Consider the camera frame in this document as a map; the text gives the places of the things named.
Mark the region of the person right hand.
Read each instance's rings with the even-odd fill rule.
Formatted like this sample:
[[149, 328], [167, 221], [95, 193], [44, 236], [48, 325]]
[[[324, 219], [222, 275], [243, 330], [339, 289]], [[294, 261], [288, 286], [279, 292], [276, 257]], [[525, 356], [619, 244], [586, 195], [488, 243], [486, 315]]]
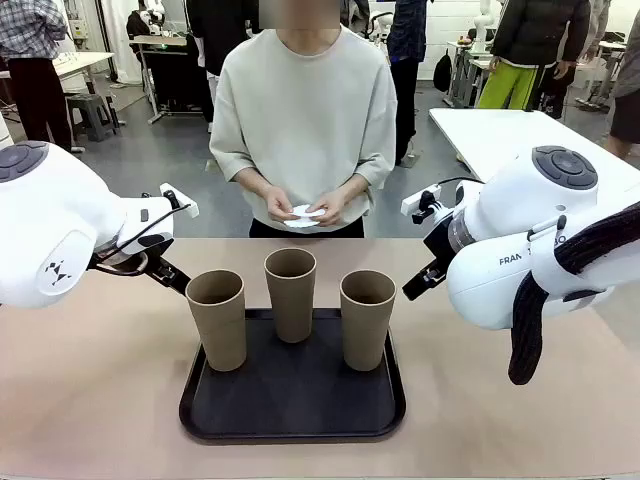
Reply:
[[285, 221], [298, 219], [298, 216], [293, 213], [293, 207], [285, 192], [279, 187], [269, 186], [265, 190], [264, 200], [268, 214], [274, 221], [284, 223]]

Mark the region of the person left hand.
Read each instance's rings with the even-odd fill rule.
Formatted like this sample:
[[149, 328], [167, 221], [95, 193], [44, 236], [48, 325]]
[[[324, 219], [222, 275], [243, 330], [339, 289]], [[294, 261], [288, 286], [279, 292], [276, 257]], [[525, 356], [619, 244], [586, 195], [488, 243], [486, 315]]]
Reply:
[[346, 195], [341, 190], [335, 190], [325, 194], [320, 200], [307, 208], [319, 227], [335, 225], [341, 219], [341, 213], [347, 203]]

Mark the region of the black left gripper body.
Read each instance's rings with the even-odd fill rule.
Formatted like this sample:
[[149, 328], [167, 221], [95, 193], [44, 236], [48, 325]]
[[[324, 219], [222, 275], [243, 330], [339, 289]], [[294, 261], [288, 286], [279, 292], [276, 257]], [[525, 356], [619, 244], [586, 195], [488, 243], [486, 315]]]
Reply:
[[143, 269], [144, 275], [147, 275], [154, 280], [173, 279], [173, 266], [162, 256], [146, 253], [146, 260], [147, 263]]

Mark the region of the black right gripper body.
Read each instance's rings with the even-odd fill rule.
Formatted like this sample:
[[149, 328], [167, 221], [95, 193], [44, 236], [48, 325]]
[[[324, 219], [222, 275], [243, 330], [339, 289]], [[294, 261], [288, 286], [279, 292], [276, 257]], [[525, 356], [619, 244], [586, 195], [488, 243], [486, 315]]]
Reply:
[[450, 223], [450, 219], [441, 220], [423, 240], [425, 246], [434, 256], [434, 259], [427, 265], [427, 268], [429, 271], [435, 271], [437, 274], [446, 274], [454, 258], [454, 249], [449, 241]]

